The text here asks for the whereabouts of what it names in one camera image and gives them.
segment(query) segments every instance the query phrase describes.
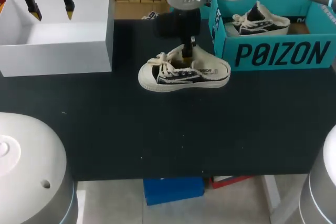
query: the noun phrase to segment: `blue box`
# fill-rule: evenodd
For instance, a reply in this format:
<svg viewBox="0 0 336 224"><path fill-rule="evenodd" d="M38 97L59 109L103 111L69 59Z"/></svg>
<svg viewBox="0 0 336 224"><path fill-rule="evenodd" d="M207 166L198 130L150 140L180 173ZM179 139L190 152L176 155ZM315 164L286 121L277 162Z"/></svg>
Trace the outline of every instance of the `blue box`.
<svg viewBox="0 0 336 224"><path fill-rule="evenodd" d="M202 196L201 177L144 179L144 194L148 206Z"/></svg>
<svg viewBox="0 0 336 224"><path fill-rule="evenodd" d="M310 34L229 38L225 20L245 14L256 1L292 23L305 22ZM212 0L208 24L215 55L232 71L328 68L336 54L335 16L309 0Z"/></svg>

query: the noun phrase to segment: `cardboard box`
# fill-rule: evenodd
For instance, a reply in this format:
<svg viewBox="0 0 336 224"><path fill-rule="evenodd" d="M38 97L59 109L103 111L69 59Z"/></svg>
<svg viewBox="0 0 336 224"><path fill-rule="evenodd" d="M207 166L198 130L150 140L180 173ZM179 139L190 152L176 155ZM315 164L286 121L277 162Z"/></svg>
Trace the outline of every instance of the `cardboard box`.
<svg viewBox="0 0 336 224"><path fill-rule="evenodd" d="M272 13L305 26L291 26L291 35L229 38L224 22L243 15L257 0L212 0L209 29L215 55L232 71L328 68L336 52L336 18L328 7L309 0L259 0Z"/></svg>
<svg viewBox="0 0 336 224"><path fill-rule="evenodd" d="M170 11L166 0L116 0L115 19L141 19L154 11L162 14Z"/></svg>
<svg viewBox="0 0 336 224"><path fill-rule="evenodd" d="M7 0L0 14L0 71L5 77L110 72L114 0L35 0L38 21L25 0Z"/></svg>

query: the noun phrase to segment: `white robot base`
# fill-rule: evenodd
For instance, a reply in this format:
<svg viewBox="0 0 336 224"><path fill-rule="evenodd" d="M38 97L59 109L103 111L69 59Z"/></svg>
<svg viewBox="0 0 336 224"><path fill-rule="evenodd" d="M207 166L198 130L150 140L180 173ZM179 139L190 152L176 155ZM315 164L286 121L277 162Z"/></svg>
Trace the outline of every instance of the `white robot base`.
<svg viewBox="0 0 336 224"><path fill-rule="evenodd" d="M0 113L0 195L1 223L76 224L65 149L45 123Z"/></svg>

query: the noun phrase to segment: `shoelace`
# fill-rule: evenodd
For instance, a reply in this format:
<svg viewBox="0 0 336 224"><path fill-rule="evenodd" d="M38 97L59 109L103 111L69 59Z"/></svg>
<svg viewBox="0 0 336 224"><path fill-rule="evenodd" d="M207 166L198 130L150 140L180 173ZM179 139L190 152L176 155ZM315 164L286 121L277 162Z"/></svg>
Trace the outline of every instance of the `shoelace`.
<svg viewBox="0 0 336 224"><path fill-rule="evenodd" d="M162 77L173 77L178 76L178 73L174 73L174 67L171 65L172 59L180 51L180 47L175 48L168 54L164 52L158 54L156 58L152 58L148 61L149 64L153 66L160 66L159 75Z"/></svg>
<svg viewBox="0 0 336 224"><path fill-rule="evenodd" d="M257 24L253 23L252 21L249 21L247 19L247 15L240 16L238 14L235 14L232 16L233 18L233 24L234 25L242 25L244 27L255 27Z"/></svg>

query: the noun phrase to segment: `red box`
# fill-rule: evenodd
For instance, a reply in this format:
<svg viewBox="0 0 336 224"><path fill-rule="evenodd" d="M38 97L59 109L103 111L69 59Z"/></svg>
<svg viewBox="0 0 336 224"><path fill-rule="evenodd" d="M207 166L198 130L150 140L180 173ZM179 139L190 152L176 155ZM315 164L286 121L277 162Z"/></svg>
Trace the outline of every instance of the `red box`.
<svg viewBox="0 0 336 224"><path fill-rule="evenodd" d="M227 178L225 180L221 180L218 182L214 182L213 178L211 177L209 179L210 185L214 188L214 189L218 189L224 186L228 186L243 180L246 180L248 178L252 178L253 176L232 176L230 178Z"/></svg>

